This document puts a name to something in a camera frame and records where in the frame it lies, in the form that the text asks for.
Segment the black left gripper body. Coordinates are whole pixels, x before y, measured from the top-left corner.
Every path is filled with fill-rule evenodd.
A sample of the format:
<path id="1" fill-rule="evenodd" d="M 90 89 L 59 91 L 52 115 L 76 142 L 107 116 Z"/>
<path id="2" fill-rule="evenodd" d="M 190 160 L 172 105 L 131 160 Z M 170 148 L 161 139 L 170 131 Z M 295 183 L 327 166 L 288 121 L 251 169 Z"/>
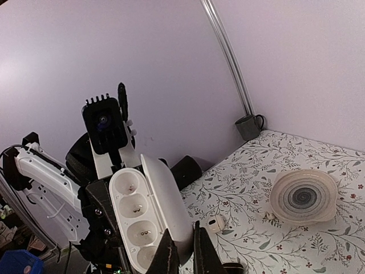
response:
<path id="1" fill-rule="evenodd" d="M 132 272 L 117 225 L 109 192 L 109 178 L 98 179 L 79 188 L 82 215 L 88 221 L 89 233 L 78 250 L 84 259 L 102 270 L 107 265 Z"/>

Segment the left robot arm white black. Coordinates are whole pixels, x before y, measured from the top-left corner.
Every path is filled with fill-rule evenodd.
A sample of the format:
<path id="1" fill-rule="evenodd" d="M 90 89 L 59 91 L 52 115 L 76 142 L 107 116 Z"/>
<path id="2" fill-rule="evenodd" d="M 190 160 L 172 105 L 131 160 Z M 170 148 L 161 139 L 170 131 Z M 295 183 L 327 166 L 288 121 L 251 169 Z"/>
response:
<path id="1" fill-rule="evenodd" d="M 132 272 L 108 190 L 116 169 L 98 175 L 88 134 L 70 149 L 65 164 L 44 151 L 35 132 L 1 157 L 8 187 L 44 210 L 85 260 L 102 272 Z"/>

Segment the white oval earbud case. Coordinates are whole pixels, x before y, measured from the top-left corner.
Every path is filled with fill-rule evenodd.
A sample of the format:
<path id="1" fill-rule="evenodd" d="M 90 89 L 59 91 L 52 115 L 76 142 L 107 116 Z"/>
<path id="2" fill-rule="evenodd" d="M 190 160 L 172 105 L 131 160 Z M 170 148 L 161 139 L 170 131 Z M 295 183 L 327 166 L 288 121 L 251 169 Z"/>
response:
<path id="1" fill-rule="evenodd" d="M 140 156 L 142 171 L 123 168 L 112 175 L 109 194 L 129 262 L 146 273 L 167 229 L 180 265 L 193 252 L 193 224 L 170 169 L 160 160 Z"/>

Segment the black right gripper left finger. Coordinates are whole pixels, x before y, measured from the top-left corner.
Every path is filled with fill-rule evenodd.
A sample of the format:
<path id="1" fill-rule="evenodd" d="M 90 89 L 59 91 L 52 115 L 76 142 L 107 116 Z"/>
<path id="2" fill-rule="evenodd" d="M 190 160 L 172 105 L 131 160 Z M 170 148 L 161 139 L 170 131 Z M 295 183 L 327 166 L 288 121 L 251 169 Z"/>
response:
<path id="1" fill-rule="evenodd" d="M 166 229 L 147 270 L 147 274 L 177 274 L 179 272 L 179 265 L 177 247 L 171 238 L 169 229 Z"/>

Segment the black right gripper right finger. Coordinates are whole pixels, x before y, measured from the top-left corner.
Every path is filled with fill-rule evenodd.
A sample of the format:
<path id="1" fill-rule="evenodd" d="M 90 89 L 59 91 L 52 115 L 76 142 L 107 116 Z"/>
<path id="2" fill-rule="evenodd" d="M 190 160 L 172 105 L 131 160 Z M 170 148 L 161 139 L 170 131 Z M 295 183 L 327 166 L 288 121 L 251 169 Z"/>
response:
<path id="1" fill-rule="evenodd" d="M 224 268 L 209 234 L 204 227 L 200 227 L 199 221 L 194 224 L 193 248 L 193 273 L 224 273 Z"/>

